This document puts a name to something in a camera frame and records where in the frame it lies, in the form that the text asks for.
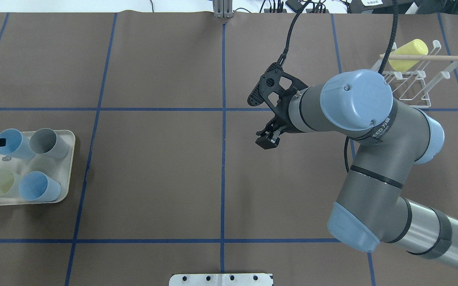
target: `tray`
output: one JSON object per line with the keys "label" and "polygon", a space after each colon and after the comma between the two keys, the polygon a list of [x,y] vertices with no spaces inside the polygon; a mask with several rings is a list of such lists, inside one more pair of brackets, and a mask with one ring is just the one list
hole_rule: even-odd
{"label": "tray", "polygon": [[[61,194],[55,201],[26,201],[23,198],[11,199],[0,197],[0,206],[9,205],[31,205],[34,203],[58,203],[68,194],[70,186],[70,175],[72,173],[73,153],[75,148],[75,135],[70,130],[55,130],[70,147],[65,158],[55,160],[45,156],[36,155],[31,160],[11,158],[0,155],[0,169],[6,168],[20,174],[22,177],[32,171],[40,171],[61,184]],[[22,135],[31,138],[35,132],[22,132]]]}

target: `cup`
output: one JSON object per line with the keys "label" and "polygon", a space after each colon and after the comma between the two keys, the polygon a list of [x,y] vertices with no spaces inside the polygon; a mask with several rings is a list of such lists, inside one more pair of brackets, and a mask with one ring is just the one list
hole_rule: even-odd
{"label": "cup", "polygon": [[0,197],[19,197],[22,177],[8,169],[0,169]]}
{"label": "cup", "polygon": [[22,179],[19,193],[27,201],[54,201],[60,197],[61,185],[43,172],[35,171]]}
{"label": "cup", "polygon": [[0,154],[14,158],[29,160],[35,153],[29,148],[29,138],[17,129],[7,129],[0,133],[0,138],[6,139],[6,145],[0,147]]}
{"label": "cup", "polygon": [[68,144],[54,130],[42,128],[31,136],[29,146],[36,154],[62,159],[68,154]]}

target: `robotic arm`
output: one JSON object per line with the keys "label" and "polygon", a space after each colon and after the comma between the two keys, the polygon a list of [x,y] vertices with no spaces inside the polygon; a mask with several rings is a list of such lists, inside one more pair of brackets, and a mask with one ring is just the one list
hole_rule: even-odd
{"label": "robotic arm", "polygon": [[[284,89],[280,78],[291,80]],[[268,99],[279,96],[278,103]],[[413,164],[430,161],[443,145],[441,125],[393,98],[371,70],[341,73],[308,87],[273,63],[247,102],[275,113],[256,143],[276,148],[282,133],[337,131],[360,143],[328,221],[329,232],[360,251],[382,241],[458,268],[458,220],[400,197]]]}

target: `blue cup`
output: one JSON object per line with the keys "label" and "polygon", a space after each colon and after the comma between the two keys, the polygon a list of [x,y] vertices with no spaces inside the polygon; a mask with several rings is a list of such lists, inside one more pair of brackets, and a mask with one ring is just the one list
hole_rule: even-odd
{"label": "blue cup", "polygon": [[0,133],[0,138],[6,139],[6,145],[0,147],[0,154],[29,160],[35,157],[35,152],[29,148],[29,138],[17,129],[7,129]]}
{"label": "blue cup", "polygon": [[31,172],[22,179],[19,194],[27,201],[54,201],[61,194],[60,183],[43,172]]}

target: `blue joint cap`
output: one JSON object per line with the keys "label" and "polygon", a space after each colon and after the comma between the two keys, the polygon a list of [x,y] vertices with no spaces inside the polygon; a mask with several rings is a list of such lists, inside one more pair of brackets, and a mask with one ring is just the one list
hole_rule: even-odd
{"label": "blue joint cap", "polygon": [[339,203],[333,203],[328,231],[340,242],[363,252],[373,252],[379,239],[365,224]]}
{"label": "blue joint cap", "polygon": [[385,121],[393,93],[381,74],[357,70],[329,79],[321,91],[320,105],[325,117],[337,127],[360,131]]}
{"label": "blue joint cap", "polygon": [[425,153],[420,157],[420,159],[415,161],[415,164],[423,164],[431,161],[432,158],[434,158],[434,155],[441,151],[443,143],[445,142],[445,132],[439,122],[432,119],[422,110],[418,110],[423,114],[423,116],[425,116],[425,119],[427,119],[427,122],[429,123],[429,132],[431,133],[427,150],[425,150]]}

